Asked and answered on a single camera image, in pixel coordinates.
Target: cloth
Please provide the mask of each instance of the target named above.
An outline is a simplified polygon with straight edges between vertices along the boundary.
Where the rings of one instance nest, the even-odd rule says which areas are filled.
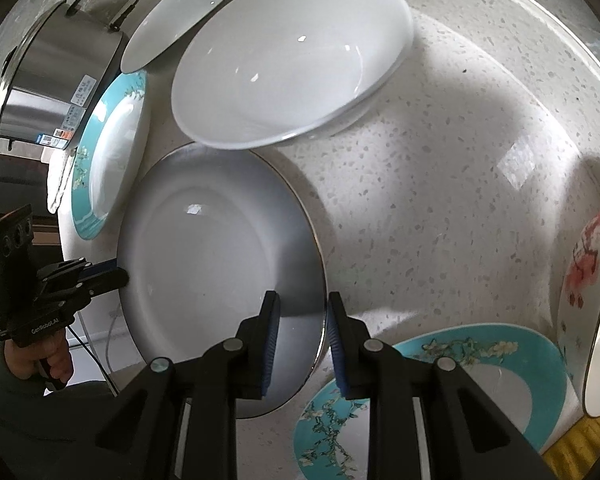
[[[17,480],[42,480],[114,397],[104,381],[43,396],[44,379],[11,374],[0,343],[0,456]]]
[[[67,188],[69,177],[74,168],[75,148],[54,150],[49,160],[46,175],[46,208],[54,214],[60,207],[60,201]]]

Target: red flower pattern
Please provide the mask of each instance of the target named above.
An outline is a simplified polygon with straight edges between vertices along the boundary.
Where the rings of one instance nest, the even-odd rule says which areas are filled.
[[[589,222],[582,231],[582,236],[573,249],[573,259],[564,277],[564,288],[568,294],[569,304],[578,308],[584,306],[581,291],[598,280],[598,250],[595,242],[598,241],[600,233],[596,229],[600,227],[600,213]]]

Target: white towel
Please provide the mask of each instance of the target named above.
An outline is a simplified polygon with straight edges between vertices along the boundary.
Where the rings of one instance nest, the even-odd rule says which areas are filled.
[[[49,172],[46,176],[46,208],[55,213],[69,182],[74,168],[75,148],[71,150],[54,150],[49,160]]]

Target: pot lid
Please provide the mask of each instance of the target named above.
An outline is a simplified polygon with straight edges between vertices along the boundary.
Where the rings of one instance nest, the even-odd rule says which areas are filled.
[[[31,45],[33,38],[36,37],[36,34],[40,31],[40,28],[42,28],[42,26],[46,23],[46,20],[48,20],[49,17],[56,11],[56,9],[58,9],[60,5],[64,4],[65,1],[66,0],[61,0],[43,12],[34,22],[34,24],[31,25],[30,29],[24,35],[24,38],[22,38],[20,44],[9,54],[7,54],[7,57],[4,60],[4,66],[2,67],[2,79],[0,81],[0,119],[2,118],[2,109],[7,101],[9,92],[11,91],[11,82],[13,81],[13,77],[20,66],[22,58],[26,54],[29,45]]]

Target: sticker label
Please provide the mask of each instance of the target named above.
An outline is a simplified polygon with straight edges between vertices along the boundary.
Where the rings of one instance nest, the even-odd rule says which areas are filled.
[[[62,121],[60,129],[66,130],[68,132],[74,132],[75,129],[78,127],[78,124],[80,124],[80,121],[82,120],[85,111],[86,110],[81,106],[69,106],[69,110],[64,116],[64,121]]]
[[[58,137],[59,139],[71,140],[74,136],[74,133],[69,130],[61,130],[60,128],[56,128],[54,131],[54,137]]]
[[[89,95],[91,95],[91,90],[93,90],[94,86],[96,86],[96,80],[90,75],[84,75],[78,88],[75,89],[71,102],[77,106],[84,106]]]
[[[40,144],[41,146],[49,146],[50,148],[60,148],[61,150],[64,150],[64,148],[67,146],[69,141],[65,140],[65,139],[61,139],[60,137],[54,137],[54,136],[45,135],[45,134],[38,134],[36,143]]]

